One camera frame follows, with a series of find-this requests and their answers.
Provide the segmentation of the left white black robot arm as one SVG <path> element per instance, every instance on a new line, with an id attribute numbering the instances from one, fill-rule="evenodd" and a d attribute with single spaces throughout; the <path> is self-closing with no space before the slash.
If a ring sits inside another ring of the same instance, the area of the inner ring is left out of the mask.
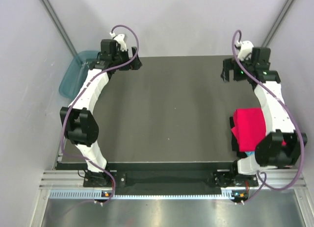
<path id="1" fill-rule="evenodd" d="M 99 126 L 93 116 L 98 98 L 117 71 L 139 70 L 142 63 L 137 47 L 132 47 L 129 57 L 124 34 L 101 41 L 98 57 L 89 65 L 86 79 L 78 95 L 67 107 L 60 110 L 64 137 L 81 152 L 87 164 L 85 187 L 106 187 L 113 183 L 108 171 L 108 162 L 98 144 Z"/>

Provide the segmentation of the red t shirt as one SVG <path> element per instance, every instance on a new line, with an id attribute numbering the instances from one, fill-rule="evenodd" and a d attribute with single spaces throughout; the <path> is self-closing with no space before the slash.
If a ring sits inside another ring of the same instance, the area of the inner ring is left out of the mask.
<path id="1" fill-rule="evenodd" d="M 249 152 L 261 152 L 262 149 L 265 149 L 267 144 L 262 141 L 266 138 L 266 125 L 262 110 L 260 108 L 238 108 L 233 115 L 237 115 L 238 121 L 243 120 L 247 124 L 250 139 Z"/>

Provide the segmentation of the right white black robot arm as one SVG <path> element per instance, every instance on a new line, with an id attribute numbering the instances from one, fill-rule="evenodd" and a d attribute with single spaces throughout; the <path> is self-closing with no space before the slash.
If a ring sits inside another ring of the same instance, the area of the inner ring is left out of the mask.
<path id="1" fill-rule="evenodd" d="M 223 61 L 221 78 L 225 82 L 233 71 L 235 81 L 246 79 L 252 85 L 265 125 L 265 135 L 254 146 L 254 154 L 236 161 L 236 169 L 229 173 L 230 182 L 236 186 L 244 183 L 248 175 L 294 166 L 304 158 L 307 137 L 287 109 L 279 74 L 269 68 L 270 53 L 269 48 L 242 42 L 234 45 L 234 56 Z"/>

